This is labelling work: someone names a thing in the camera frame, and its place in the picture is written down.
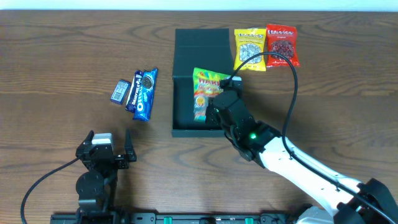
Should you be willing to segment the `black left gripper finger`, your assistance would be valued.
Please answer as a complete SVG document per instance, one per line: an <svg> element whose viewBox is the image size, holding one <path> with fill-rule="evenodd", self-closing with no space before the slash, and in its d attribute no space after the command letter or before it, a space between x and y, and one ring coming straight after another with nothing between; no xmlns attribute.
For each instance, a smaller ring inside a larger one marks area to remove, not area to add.
<svg viewBox="0 0 398 224"><path fill-rule="evenodd" d="M137 156L136 156L134 147L132 145L132 139L131 139L130 131L128 129L126 130L126 133L125 133L124 149L125 149L128 161L136 162Z"/></svg>
<svg viewBox="0 0 398 224"><path fill-rule="evenodd" d="M91 141L92 141L92 139L93 139L93 137L94 137L94 135L95 135L95 134L94 134L94 131L91 130L91 131L88 133L87 137L84 139L83 145L84 145L84 146L90 145L90 144L91 144Z"/></svg>

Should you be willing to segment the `Haribo worms candy bag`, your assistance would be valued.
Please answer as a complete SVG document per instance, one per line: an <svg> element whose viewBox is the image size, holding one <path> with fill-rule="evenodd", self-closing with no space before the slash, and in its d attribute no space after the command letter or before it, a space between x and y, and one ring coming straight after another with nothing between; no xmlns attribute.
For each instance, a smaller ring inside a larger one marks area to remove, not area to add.
<svg viewBox="0 0 398 224"><path fill-rule="evenodd" d="M222 92L220 80L229 78L229 75L195 67L192 78L194 120L205 122L209 98L214 98Z"/></svg>

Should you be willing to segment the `blue Oreo cookie pack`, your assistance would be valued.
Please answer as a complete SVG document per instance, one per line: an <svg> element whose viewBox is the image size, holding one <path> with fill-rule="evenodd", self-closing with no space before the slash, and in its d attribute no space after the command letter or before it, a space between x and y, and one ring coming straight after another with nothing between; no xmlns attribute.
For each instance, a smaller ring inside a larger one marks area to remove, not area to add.
<svg viewBox="0 0 398 224"><path fill-rule="evenodd" d="M155 84L158 75L158 69L144 71L140 81L138 96L136 101L136 111L133 119L140 121L149 121L154 102Z"/></svg>

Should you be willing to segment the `small blue candy box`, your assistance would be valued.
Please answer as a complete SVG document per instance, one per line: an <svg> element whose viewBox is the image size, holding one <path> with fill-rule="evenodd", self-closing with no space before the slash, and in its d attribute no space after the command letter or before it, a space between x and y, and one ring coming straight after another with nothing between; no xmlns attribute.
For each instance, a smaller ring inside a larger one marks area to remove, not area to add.
<svg viewBox="0 0 398 224"><path fill-rule="evenodd" d="M119 80L110 97L110 101L122 105L127 95L127 91L130 89L130 87L131 87L130 82L125 80Z"/></svg>

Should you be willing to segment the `yellow Hacks candy bag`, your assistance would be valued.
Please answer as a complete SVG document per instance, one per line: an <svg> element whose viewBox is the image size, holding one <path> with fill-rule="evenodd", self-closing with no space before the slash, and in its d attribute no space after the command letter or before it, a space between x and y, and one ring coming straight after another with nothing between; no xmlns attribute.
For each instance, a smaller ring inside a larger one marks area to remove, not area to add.
<svg viewBox="0 0 398 224"><path fill-rule="evenodd" d="M236 58L234 69L236 70L243 62L252 56L264 51L266 41L265 28L235 29ZM262 55L250 59L241 70L266 71L266 63Z"/></svg>

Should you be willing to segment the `red Hacks candy bag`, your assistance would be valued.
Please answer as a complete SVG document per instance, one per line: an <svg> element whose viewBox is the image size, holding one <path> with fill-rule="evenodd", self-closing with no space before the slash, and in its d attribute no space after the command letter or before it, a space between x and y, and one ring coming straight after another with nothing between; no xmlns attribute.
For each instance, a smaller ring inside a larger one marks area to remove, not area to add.
<svg viewBox="0 0 398 224"><path fill-rule="evenodd" d="M293 66L299 67L300 62L297 55L297 28L279 24L268 24L267 51L275 52L289 59Z"/></svg>

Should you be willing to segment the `Dairy Milk chocolate bar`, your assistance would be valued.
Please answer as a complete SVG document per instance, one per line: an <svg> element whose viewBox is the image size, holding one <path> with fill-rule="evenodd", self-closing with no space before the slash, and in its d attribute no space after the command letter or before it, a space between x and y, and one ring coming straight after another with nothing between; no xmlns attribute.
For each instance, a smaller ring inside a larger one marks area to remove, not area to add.
<svg viewBox="0 0 398 224"><path fill-rule="evenodd" d="M129 111L131 113L135 113L136 111L136 105L137 105L137 97L139 94L139 88L141 85L141 80L143 78L143 71L141 70L136 70L134 73L134 77L132 80L131 88L129 90L128 98L127 98L127 103L126 103L126 111Z"/></svg>

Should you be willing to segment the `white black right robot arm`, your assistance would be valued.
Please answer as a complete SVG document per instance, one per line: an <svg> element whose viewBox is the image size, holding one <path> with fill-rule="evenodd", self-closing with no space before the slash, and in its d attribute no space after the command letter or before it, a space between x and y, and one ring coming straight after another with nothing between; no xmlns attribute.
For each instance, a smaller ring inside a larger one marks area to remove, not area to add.
<svg viewBox="0 0 398 224"><path fill-rule="evenodd" d="M291 181L334 223L397 223L397 204L383 183L363 183L312 158L280 131L256 121L235 91L210 98L206 120L221 126L241 157Z"/></svg>

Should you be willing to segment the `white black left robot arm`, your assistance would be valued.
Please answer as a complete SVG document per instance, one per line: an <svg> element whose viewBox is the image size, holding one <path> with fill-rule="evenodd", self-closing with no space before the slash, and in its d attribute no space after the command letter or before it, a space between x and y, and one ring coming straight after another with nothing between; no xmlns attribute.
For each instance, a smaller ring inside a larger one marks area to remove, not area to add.
<svg viewBox="0 0 398 224"><path fill-rule="evenodd" d="M137 161L130 131L125 133L123 154L114 153L111 133L90 131L76 149L76 158L88 169L76 182L78 223L129 223L130 215L114 205L118 171Z"/></svg>

